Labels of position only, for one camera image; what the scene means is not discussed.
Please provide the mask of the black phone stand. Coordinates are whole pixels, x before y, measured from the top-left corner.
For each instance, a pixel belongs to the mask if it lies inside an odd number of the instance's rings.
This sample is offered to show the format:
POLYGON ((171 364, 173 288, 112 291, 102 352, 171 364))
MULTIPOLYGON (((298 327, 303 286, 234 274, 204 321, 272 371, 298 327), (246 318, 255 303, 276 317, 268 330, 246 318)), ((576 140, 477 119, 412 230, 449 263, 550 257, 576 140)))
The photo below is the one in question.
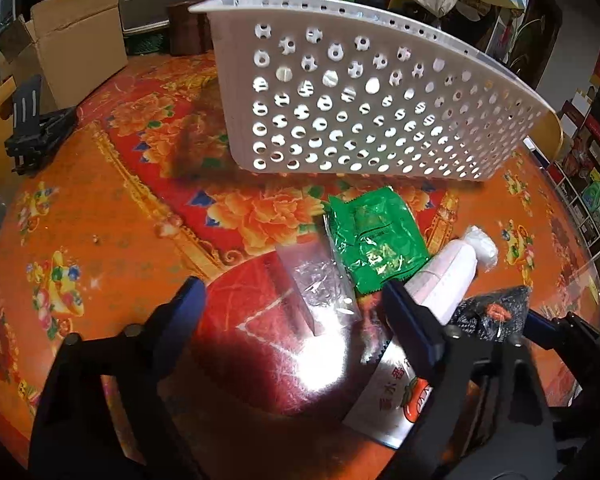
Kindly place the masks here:
POLYGON ((4 141, 20 176, 35 174, 53 160, 76 126, 76 108, 42 112, 42 76, 34 75, 12 95, 12 135, 4 141))

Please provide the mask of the right wooden chair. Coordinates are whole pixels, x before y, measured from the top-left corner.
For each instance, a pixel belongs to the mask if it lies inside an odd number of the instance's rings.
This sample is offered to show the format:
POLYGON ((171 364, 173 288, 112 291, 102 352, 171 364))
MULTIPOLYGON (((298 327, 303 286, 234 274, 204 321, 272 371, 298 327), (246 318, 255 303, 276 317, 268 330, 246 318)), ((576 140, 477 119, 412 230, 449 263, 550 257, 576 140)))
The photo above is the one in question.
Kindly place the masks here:
POLYGON ((535 118, 529 136, 536 148, 549 162, 557 159, 564 143, 564 132, 555 112, 549 110, 535 118))

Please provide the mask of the white perforated plastic basket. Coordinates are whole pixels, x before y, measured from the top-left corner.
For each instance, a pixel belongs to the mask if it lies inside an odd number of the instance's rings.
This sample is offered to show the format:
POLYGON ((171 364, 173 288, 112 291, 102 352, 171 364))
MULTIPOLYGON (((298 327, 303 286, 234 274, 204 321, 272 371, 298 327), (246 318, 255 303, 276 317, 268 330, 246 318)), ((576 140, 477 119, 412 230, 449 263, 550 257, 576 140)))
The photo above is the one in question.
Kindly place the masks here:
POLYGON ((230 154, 260 174, 485 181, 551 110, 441 30, 342 0, 207 0, 230 154))

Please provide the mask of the cardboard box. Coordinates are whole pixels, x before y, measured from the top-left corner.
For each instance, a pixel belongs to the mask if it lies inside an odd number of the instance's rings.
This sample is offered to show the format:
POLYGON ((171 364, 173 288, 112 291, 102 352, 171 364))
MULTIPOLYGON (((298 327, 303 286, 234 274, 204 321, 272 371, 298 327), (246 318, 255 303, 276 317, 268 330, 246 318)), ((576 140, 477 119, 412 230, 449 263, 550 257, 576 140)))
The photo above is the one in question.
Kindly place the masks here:
POLYGON ((41 77, 43 113, 80 104, 128 64, 118 2, 44 0, 0 32, 15 83, 41 77))

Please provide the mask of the tomato cartoon white packet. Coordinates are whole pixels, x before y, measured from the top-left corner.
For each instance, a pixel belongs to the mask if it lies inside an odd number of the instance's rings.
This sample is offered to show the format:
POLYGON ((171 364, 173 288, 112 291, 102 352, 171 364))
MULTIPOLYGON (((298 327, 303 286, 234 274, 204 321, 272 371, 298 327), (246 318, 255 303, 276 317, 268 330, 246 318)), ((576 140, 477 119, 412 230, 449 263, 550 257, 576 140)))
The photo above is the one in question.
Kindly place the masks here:
POLYGON ((428 382, 416 376, 393 337, 343 423, 396 450, 414 428, 431 391, 428 382))

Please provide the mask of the white pink towel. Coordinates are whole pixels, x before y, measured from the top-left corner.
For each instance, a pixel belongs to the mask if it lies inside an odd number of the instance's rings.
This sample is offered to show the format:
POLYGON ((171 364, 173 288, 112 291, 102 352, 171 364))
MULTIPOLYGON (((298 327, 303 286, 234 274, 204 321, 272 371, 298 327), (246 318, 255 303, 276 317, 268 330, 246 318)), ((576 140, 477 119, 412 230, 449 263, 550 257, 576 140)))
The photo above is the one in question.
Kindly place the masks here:
POLYGON ((442 325, 450 322, 476 275, 477 254, 464 240, 451 240, 404 285, 416 304, 442 325))

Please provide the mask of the clear plastic bag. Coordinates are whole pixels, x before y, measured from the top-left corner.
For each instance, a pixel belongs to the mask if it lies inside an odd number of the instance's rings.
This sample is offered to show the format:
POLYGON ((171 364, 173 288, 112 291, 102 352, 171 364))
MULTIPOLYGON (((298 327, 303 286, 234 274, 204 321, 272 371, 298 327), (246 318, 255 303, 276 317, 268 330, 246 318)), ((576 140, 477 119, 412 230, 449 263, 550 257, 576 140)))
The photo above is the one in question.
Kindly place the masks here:
POLYGON ((314 336, 342 332, 361 319, 353 287, 324 232, 308 242, 278 245, 276 255, 314 336))

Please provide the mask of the white shelf with items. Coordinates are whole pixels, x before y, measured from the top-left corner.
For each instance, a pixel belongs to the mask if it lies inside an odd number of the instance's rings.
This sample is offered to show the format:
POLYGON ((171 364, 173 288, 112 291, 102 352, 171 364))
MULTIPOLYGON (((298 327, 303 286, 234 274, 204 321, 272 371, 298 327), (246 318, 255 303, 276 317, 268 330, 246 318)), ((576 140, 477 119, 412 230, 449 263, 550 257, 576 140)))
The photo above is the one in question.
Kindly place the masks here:
POLYGON ((600 256, 600 86, 577 92, 559 114, 564 143, 548 167, 591 256, 600 256))

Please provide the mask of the brown ceramic mug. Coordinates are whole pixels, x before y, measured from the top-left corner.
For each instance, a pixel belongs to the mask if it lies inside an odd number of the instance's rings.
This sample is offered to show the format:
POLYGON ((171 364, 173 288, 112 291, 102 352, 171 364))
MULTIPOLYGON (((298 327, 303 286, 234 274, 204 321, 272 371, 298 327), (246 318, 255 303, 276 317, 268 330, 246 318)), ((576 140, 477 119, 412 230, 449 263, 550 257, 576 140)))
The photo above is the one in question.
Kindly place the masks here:
POLYGON ((169 18, 169 44, 173 56, 198 55, 210 51, 211 29, 207 14, 192 13, 190 1, 166 8, 169 18))

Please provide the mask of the green foil snack packet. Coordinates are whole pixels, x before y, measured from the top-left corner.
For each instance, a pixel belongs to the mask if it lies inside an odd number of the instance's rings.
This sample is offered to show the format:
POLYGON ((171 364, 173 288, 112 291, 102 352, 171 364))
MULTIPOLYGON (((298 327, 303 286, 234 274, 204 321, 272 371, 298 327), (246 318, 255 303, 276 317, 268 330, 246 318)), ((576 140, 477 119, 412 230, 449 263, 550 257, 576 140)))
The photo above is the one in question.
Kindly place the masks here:
POLYGON ((429 260, 411 211, 388 186, 348 202, 332 196, 326 212, 337 260, 361 295, 378 292, 391 280, 407 280, 429 260))

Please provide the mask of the black knitted cloth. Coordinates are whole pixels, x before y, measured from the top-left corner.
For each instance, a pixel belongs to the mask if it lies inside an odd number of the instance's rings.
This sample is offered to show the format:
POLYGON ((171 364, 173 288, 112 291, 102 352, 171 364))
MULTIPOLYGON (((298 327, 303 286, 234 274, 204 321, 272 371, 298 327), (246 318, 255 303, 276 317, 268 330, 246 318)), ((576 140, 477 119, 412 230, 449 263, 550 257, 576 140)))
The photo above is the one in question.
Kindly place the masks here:
POLYGON ((451 324, 471 337, 503 342, 522 334, 529 297, 530 288, 518 285, 467 298, 457 306, 451 324))

